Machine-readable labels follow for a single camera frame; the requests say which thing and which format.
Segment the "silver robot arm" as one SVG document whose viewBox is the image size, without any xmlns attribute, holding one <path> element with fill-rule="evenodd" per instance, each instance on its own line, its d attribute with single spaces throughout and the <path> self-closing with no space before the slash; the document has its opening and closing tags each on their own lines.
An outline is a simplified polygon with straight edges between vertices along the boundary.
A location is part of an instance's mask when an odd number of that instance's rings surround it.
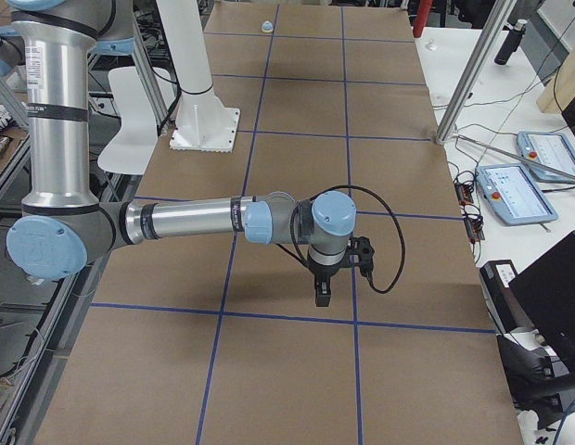
<svg viewBox="0 0 575 445">
<path fill-rule="evenodd" d="M 59 280 L 112 250 L 172 236 L 235 232 L 251 243 L 306 246 L 315 303 L 353 265 L 356 208 L 326 191 L 305 201 L 274 192 L 181 203 L 102 203 L 89 185 L 88 67 L 91 51 L 134 50 L 128 1 L 14 1 L 27 74 L 32 189 L 6 248 L 25 273 Z"/>
</svg>

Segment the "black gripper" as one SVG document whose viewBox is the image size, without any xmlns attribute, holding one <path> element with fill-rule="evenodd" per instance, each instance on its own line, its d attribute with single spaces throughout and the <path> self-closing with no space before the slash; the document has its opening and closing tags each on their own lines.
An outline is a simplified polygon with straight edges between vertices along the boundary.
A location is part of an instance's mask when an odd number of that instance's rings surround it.
<svg viewBox="0 0 575 445">
<path fill-rule="evenodd" d="M 314 277 L 315 305 L 317 307 L 328 307 L 331 300 L 330 278 L 340 269 L 351 268 L 351 260 L 344 256 L 334 264 L 325 264 L 307 255 L 308 269 Z"/>
</svg>

